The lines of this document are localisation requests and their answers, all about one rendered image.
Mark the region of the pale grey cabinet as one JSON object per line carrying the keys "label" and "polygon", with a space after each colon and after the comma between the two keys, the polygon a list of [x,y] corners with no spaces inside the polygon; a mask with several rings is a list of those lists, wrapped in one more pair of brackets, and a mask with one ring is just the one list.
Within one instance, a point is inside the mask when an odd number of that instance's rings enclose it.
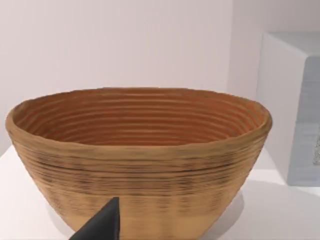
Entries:
{"label": "pale grey cabinet", "polygon": [[265,148],[282,178],[320,187],[320,32],[264,34],[256,99],[272,116]]}

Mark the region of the brown woven basket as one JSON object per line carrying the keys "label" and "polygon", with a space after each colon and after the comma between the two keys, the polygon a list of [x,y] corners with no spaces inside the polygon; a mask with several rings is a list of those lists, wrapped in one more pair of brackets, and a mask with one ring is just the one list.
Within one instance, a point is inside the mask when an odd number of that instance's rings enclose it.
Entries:
{"label": "brown woven basket", "polygon": [[121,240],[198,240],[246,181],[272,124],[263,105],[235,95],[106,87],[25,100],[5,128],[74,231],[119,197]]}

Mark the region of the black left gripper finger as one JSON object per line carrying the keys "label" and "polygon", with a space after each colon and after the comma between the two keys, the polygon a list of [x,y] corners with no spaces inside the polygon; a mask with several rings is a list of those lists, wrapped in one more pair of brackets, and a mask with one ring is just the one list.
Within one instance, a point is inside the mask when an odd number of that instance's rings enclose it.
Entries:
{"label": "black left gripper finger", "polygon": [[120,240],[120,199],[113,197],[68,240]]}

